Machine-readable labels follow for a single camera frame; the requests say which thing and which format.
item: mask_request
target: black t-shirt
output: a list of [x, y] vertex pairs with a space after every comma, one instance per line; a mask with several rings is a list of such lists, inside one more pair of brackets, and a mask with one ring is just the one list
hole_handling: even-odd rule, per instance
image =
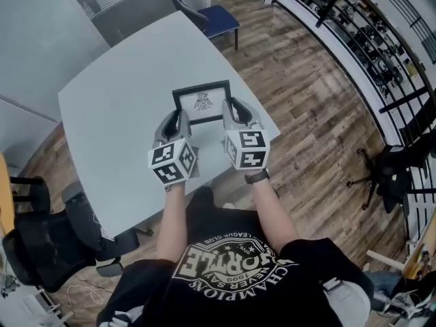
[[97, 325], [143, 305], [133, 326], [340, 326], [322, 285], [334, 277], [357, 283], [372, 299], [371, 281], [330, 239], [295, 240], [276, 255], [256, 212], [215, 209], [207, 217], [201, 228], [188, 221], [190, 245], [179, 263], [128, 266]]

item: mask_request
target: blue seat cushion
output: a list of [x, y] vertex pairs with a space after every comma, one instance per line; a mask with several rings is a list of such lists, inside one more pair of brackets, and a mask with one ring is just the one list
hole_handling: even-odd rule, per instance
[[209, 25], [204, 31], [204, 34], [207, 37], [214, 37], [239, 28], [239, 22], [235, 17], [220, 5], [214, 5], [198, 10], [198, 13], [209, 19]]

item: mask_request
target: blue chair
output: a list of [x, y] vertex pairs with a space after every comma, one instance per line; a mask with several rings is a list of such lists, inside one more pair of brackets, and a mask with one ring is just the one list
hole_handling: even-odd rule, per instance
[[183, 12], [208, 39], [234, 31], [234, 48], [238, 50], [239, 22], [221, 5], [195, 11], [182, 0], [171, 0], [178, 11]]

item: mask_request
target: black frame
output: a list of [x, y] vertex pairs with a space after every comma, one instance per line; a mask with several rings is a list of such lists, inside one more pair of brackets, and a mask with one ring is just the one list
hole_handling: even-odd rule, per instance
[[[195, 92], [200, 91], [208, 91], [212, 89], [224, 89], [225, 98], [230, 99], [232, 97], [232, 93], [230, 91], [230, 81], [223, 80], [217, 82], [209, 82], [207, 84], [198, 84], [196, 86], [185, 87], [184, 89], [173, 90], [172, 97], [174, 98], [174, 103], [176, 104], [177, 110], [182, 110], [182, 104], [180, 102], [180, 97], [183, 95], [190, 95]], [[222, 120], [223, 115], [215, 115], [210, 117], [205, 117], [203, 119], [192, 120], [189, 123], [191, 125], [197, 125], [199, 123], [208, 123], [211, 121]]]

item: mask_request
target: t-shirt graphic print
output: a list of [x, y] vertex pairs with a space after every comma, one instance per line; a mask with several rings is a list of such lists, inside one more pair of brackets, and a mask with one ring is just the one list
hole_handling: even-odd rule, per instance
[[188, 246], [172, 278], [207, 298], [244, 300], [268, 291], [297, 265], [256, 237], [232, 232]]

